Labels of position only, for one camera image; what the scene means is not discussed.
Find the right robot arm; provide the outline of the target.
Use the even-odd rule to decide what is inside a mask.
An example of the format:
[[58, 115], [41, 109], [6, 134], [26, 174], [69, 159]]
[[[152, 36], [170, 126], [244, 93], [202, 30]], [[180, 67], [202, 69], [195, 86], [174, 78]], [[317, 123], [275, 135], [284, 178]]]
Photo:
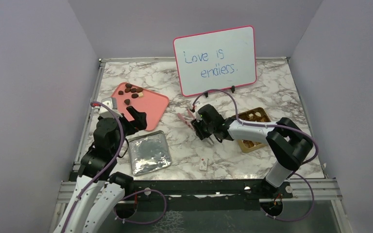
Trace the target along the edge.
[[246, 140], [268, 145], [276, 158], [261, 184], [261, 192], [268, 198], [280, 192], [280, 186], [300, 168], [314, 146], [313, 139], [287, 117], [276, 123], [224, 118], [207, 104], [195, 112], [190, 124], [200, 140], [214, 136], [220, 142]]

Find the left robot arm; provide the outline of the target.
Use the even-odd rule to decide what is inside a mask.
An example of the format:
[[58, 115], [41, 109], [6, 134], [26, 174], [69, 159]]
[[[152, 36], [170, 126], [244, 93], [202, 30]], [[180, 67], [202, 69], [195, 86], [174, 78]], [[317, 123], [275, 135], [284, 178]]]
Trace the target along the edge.
[[133, 194], [133, 178], [111, 171], [126, 136], [147, 128], [147, 114], [129, 106], [126, 109], [133, 117], [129, 121], [104, 103], [90, 105], [106, 110], [107, 116], [98, 121], [93, 145], [81, 159], [73, 194], [56, 233], [96, 233], [114, 205]]

